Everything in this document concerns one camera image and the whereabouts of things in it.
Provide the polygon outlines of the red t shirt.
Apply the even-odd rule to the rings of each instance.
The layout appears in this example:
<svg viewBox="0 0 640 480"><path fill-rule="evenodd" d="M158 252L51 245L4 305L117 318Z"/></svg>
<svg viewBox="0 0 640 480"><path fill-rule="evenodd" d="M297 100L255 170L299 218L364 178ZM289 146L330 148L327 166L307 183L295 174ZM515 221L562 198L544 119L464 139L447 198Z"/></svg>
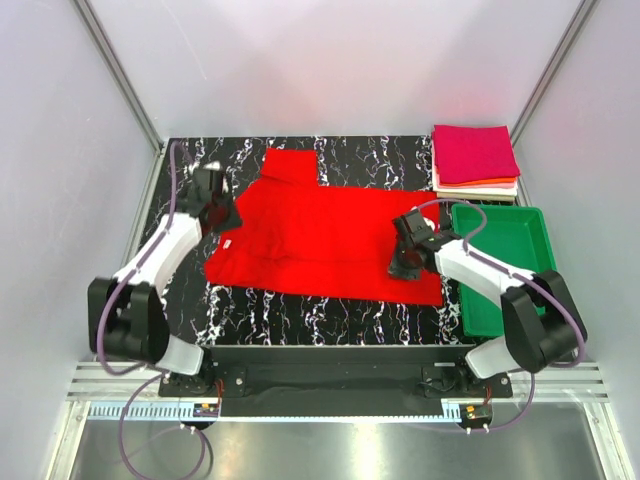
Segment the red t shirt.
<svg viewBox="0 0 640 480"><path fill-rule="evenodd" d="M441 278L388 272L393 219L423 205L428 191L321 186L313 151L267 150L259 178L236 201L242 226L223 234L204 275L211 284L277 293L441 306Z"/></svg>

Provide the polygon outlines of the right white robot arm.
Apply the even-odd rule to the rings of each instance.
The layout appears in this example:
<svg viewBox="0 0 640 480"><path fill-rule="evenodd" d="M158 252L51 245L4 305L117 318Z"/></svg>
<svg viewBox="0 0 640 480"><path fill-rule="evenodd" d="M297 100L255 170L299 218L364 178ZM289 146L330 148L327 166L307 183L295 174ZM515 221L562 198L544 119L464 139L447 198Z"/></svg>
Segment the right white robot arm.
<svg viewBox="0 0 640 480"><path fill-rule="evenodd" d="M511 371L532 375L547 367L573 368L586 358L588 334L564 278L555 270L536 273L490 256L464 236L437 231L421 207L393 221L396 244L388 272L418 280L429 272L479 293L502 314L502 336L469 350L447 375L444 392L476 396L490 379Z"/></svg>

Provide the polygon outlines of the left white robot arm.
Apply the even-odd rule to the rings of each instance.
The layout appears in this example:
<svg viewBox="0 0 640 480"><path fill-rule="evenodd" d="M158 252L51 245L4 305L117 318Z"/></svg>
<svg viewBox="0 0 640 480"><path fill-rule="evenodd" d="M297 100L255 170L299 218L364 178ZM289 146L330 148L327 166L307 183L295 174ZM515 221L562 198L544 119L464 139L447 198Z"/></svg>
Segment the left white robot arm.
<svg viewBox="0 0 640 480"><path fill-rule="evenodd" d="M89 345L105 371L110 358L136 368L181 374L181 384L196 396L215 386L216 372L205 365L204 349L170 332L163 292L183 260L208 236L242 225L230 175L214 162L198 167L186 194L170 205L140 251L110 277L97 277L87 290Z"/></svg>

